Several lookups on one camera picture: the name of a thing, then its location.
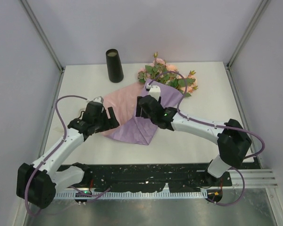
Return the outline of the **purple wrapping paper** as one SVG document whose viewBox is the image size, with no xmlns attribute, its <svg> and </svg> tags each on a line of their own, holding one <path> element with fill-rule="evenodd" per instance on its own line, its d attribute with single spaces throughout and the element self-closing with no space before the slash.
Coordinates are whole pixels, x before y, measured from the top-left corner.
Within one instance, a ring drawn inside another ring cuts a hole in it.
<svg viewBox="0 0 283 226">
<path fill-rule="evenodd" d="M 139 82 L 106 95 L 104 107 L 113 108 L 119 127 L 101 132 L 101 135 L 125 143 L 149 145 L 158 127 L 149 119 L 135 116 L 137 97 L 146 95 L 145 85 Z"/>
</svg>

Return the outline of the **pink flower bunch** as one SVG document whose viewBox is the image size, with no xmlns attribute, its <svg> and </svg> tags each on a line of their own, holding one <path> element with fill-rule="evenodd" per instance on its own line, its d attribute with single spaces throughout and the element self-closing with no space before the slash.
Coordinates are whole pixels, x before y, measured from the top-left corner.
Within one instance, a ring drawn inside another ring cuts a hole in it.
<svg viewBox="0 0 283 226">
<path fill-rule="evenodd" d="M 158 57 L 158 52 L 153 54 L 153 58 L 152 63 L 145 65 L 137 72 L 137 79 L 140 83 L 144 84 L 147 79 L 153 80 L 159 74 L 164 73 L 160 75 L 156 81 L 175 88 L 182 94 L 186 89 L 185 81 L 187 82 L 187 94 L 185 97 L 190 97 L 191 94 L 198 89 L 197 79 L 195 77 L 196 72 L 194 70 L 182 77 L 176 73 L 179 71 L 175 65 L 167 63 L 166 60 Z"/>
</svg>

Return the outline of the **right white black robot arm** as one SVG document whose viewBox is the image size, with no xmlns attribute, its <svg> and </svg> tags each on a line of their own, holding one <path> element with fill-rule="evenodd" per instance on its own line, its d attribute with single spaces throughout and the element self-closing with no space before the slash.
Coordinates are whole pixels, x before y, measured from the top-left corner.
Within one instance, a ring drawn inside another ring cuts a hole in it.
<svg viewBox="0 0 283 226">
<path fill-rule="evenodd" d="M 241 166 L 251 145 L 250 137 L 234 119 L 224 123 L 226 128 L 211 127 L 208 122 L 201 124 L 199 120 L 182 116 L 174 107 L 164 108 L 150 95 L 137 97 L 136 111 L 137 117 L 150 119 L 160 129 L 186 132 L 218 146 L 218 156 L 209 163 L 204 173 L 204 180 L 210 186 L 216 185 L 230 168 Z"/>
</svg>

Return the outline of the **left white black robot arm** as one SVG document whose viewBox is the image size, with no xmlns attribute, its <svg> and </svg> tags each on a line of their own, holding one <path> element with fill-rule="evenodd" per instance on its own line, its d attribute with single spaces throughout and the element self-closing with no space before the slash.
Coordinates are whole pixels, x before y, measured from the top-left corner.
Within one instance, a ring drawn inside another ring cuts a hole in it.
<svg viewBox="0 0 283 226">
<path fill-rule="evenodd" d="M 16 195 L 44 209 L 56 193 L 72 185 L 89 187 L 92 172 L 87 165 L 76 162 L 64 171 L 59 171 L 59 167 L 88 137 L 118 126 L 113 108 L 106 109 L 102 97 L 90 101 L 82 117 L 64 126 L 64 135 L 50 150 L 32 164 L 23 163 L 19 167 Z"/>
</svg>

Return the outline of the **black conical vase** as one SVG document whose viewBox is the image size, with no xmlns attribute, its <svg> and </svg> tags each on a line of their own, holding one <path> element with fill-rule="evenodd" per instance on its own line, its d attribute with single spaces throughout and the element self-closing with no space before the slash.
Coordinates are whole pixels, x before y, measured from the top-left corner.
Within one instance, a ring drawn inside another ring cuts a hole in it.
<svg viewBox="0 0 283 226">
<path fill-rule="evenodd" d="M 121 82 L 124 78 L 124 74 L 120 56 L 116 49 L 106 51 L 106 64 L 109 80 L 113 83 Z"/>
</svg>

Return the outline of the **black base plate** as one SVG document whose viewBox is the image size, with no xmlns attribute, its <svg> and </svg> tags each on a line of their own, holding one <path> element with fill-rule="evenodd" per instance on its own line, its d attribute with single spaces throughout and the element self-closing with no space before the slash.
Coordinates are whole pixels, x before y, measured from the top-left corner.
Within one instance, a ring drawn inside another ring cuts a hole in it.
<svg viewBox="0 0 283 226">
<path fill-rule="evenodd" d="M 207 167 L 206 163 L 88 165 L 90 181 L 74 186 L 93 188 L 96 192 L 109 189 L 114 193 L 159 193 L 165 186 L 169 186 L 172 193 L 232 186 L 229 172 L 214 179 L 206 172 Z"/>
</svg>

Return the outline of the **aluminium front rail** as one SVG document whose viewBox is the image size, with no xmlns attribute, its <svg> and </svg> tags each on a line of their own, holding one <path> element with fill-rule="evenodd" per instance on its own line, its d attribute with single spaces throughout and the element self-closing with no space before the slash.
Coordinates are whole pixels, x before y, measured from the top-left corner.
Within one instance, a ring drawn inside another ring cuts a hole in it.
<svg viewBox="0 0 283 226">
<path fill-rule="evenodd" d="M 277 188 L 278 183 L 270 169 L 241 169 L 246 189 Z M 232 188 L 243 188 L 241 175 L 235 170 L 229 170 Z"/>
</svg>

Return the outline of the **left aluminium frame post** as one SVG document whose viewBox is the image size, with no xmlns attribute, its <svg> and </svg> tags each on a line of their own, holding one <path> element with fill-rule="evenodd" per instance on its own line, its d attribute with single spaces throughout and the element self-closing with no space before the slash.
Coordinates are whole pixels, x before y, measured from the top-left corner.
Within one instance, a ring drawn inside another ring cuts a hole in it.
<svg viewBox="0 0 283 226">
<path fill-rule="evenodd" d="M 52 45 L 50 44 L 50 41 L 47 37 L 47 35 L 45 34 L 38 18 L 36 17 L 33 9 L 31 8 L 29 2 L 27 0 L 19 0 L 19 3 L 21 4 L 21 6 L 23 7 L 25 13 L 27 14 L 29 20 L 31 21 L 33 27 L 35 28 L 38 36 L 40 37 L 40 39 L 42 40 L 45 48 L 47 49 L 50 57 L 52 58 L 52 60 L 54 61 L 56 67 L 58 68 L 59 72 L 62 73 L 64 70 L 64 67 L 62 66 L 61 62 L 59 61 Z"/>
</svg>

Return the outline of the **aluminium frame post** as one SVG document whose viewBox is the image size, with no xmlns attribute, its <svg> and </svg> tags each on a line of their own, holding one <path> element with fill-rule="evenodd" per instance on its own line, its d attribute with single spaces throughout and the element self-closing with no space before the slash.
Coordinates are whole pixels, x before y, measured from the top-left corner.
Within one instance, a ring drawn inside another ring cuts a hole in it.
<svg viewBox="0 0 283 226">
<path fill-rule="evenodd" d="M 266 11 L 268 5 L 270 4 L 271 0 L 261 0 L 259 5 L 257 6 L 255 12 L 253 13 L 242 37 L 240 38 L 236 48 L 234 49 L 233 54 L 231 55 L 228 63 L 226 63 L 226 69 L 230 70 L 235 63 L 237 57 L 239 56 L 240 52 L 242 51 L 243 47 L 246 45 L 247 41 L 251 37 L 252 33 L 254 32 L 255 28 L 257 27 L 261 17 L 263 16 L 264 12 Z"/>
<path fill-rule="evenodd" d="M 33 9 L 31 8 L 29 2 L 27 0 L 19 0 L 19 3 L 21 4 L 21 6 L 23 7 L 25 13 L 27 14 L 29 20 L 31 21 L 33 27 L 35 28 L 38 36 L 40 37 L 40 39 L 42 40 L 45 48 L 47 49 L 50 57 L 52 58 L 52 60 L 54 61 L 56 67 L 58 68 L 59 72 L 62 73 L 64 70 L 64 67 L 62 66 L 61 62 L 59 61 L 52 45 L 50 44 L 50 41 L 47 37 L 47 35 L 45 34 L 38 18 L 36 17 Z"/>
</svg>

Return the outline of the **right aluminium frame post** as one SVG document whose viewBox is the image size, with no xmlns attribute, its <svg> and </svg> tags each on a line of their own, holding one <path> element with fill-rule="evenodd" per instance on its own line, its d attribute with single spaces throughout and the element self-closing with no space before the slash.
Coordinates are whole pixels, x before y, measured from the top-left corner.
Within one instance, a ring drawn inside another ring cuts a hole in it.
<svg viewBox="0 0 283 226">
<path fill-rule="evenodd" d="M 253 13 L 242 37 L 240 38 L 236 48 L 234 49 L 233 54 L 231 55 L 228 63 L 226 63 L 226 69 L 230 70 L 235 63 L 237 57 L 239 56 L 240 52 L 242 51 L 243 47 L 246 45 L 247 41 L 251 37 L 252 33 L 254 32 L 255 28 L 257 27 L 261 17 L 263 16 L 264 12 L 266 11 L 268 5 L 270 4 L 271 0 L 261 0 L 259 5 L 257 6 L 255 12 Z"/>
</svg>

